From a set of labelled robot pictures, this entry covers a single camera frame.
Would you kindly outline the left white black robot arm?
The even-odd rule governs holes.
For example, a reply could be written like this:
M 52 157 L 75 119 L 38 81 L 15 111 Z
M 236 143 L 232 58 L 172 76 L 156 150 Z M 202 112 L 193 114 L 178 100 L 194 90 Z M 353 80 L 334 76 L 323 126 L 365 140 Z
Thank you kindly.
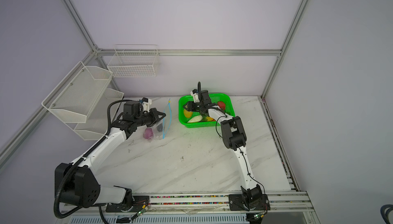
M 118 100 L 106 109 L 106 133 L 92 147 L 70 163 L 61 163 L 55 169 L 53 210 L 58 218 L 64 218 L 60 204 L 73 205 L 70 215 L 80 209 L 105 204 L 118 204 L 124 210 L 135 204 L 130 188 L 102 186 L 96 174 L 109 155 L 139 127 L 153 127 L 166 114 L 150 107 L 150 101 Z

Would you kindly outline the clear zip bag blue zipper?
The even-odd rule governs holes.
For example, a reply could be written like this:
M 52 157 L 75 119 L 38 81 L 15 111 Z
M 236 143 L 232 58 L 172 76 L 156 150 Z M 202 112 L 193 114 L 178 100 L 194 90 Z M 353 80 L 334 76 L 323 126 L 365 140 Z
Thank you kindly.
M 171 100 L 168 100 L 163 113 L 165 116 L 152 127 L 146 128 L 143 133 L 143 138 L 146 140 L 162 140 L 165 138 L 172 123 L 172 108 Z

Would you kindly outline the purple toy onion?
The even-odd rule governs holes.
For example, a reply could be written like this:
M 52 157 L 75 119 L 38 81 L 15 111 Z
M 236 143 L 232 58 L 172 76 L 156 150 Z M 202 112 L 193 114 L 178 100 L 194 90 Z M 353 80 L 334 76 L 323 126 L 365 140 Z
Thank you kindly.
M 152 128 L 146 128 L 143 133 L 143 137 L 146 140 L 151 140 L 154 137 L 154 132 L 153 132 Z

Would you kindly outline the green plastic basket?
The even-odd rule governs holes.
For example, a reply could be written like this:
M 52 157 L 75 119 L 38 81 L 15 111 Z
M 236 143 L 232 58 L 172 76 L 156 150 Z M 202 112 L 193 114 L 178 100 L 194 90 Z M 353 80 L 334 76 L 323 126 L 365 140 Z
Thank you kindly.
M 231 99 L 228 95 L 226 94 L 210 94 L 209 95 L 211 98 L 212 103 L 218 103 L 218 102 L 223 102 L 225 104 L 225 112 L 228 115 L 235 116 L 235 111 L 233 109 L 233 105 L 231 102 Z M 202 121 L 199 121 L 197 123 L 189 123 L 188 121 L 191 120 L 193 117 L 197 117 L 200 115 L 199 112 L 193 112 L 190 117 L 187 117 L 184 113 L 185 109 L 183 106 L 191 101 L 193 103 L 193 97 L 191 95 L 188 96 L 183 96 L 179 99 L 179 122 L 184 125 L 186 128 L 200 128 L 200 127 L 215 127 L 216 125 L 216 120 L 213 121 L 207 121 L 205 119 L 205 116 L 203 116 Z

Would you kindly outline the yellow toy lemon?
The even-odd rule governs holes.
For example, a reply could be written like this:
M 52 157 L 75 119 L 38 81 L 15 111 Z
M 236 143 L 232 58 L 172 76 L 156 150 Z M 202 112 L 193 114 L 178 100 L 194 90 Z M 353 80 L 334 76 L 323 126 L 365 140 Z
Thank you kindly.
M 184 114 L 184 116 L 185 116 L 187 119 L 189 119 L 189 118 L 192 117 L 193 112 L 192 112 L 192 111 L 187 111 L 186 109 L 184 109 L 184 110 L 183 110 L 183 114 Z

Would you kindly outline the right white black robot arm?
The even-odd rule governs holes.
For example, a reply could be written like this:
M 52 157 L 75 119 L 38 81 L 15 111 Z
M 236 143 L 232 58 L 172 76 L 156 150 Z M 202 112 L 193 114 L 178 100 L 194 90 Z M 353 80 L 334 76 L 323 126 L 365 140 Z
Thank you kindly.
M 218 103 L 213 102 L 207 90 L 194 89 L 190 95 L 192 101 L 185 103 L 183 108 L 189 112 L 198 112 L 203 117 L 210 117 L 220 125 L 219 137 L 223 140 L 224 146 L 237 158 L 242 179 L 241 196 L 244 209 L 255 209 L 264 203 L 263 197 L 266 192 L 263 185 L 254 178 L 248 160 L 247 136 L 241 118 L 226 112 Z

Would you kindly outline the red toy pepper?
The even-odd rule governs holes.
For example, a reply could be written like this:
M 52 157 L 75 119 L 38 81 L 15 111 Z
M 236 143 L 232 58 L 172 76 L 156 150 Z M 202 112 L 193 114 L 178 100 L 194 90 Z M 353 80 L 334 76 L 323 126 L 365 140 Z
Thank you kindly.
M 219 106 L 219 108 L 221 110 L 225 110 L 226 109 L 226 104 L 223 101 L 217 102 L 217 105 Z

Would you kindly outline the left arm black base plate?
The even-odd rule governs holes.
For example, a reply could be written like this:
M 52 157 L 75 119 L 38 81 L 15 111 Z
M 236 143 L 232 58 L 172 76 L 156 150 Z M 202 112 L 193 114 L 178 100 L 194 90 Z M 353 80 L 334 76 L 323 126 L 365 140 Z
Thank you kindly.
M 106 213 L 116 212 L 131 212 L 136 213 L 143 209 L 143 206 L 148 206 L 150 197 L 148 195 L 133 195 L 127 199 L 124 203 L 120 204 L 108 204 L 106 207 Z

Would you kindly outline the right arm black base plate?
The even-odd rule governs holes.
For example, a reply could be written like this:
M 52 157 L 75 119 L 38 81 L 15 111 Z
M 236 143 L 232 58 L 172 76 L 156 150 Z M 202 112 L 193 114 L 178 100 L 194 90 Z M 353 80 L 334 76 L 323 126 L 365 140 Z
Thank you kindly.
M 270 202 L 266 194 L 254 199 L 246 199 L 242 194 L 230 194 L 229 208 L 231 211 L 270 211 Z

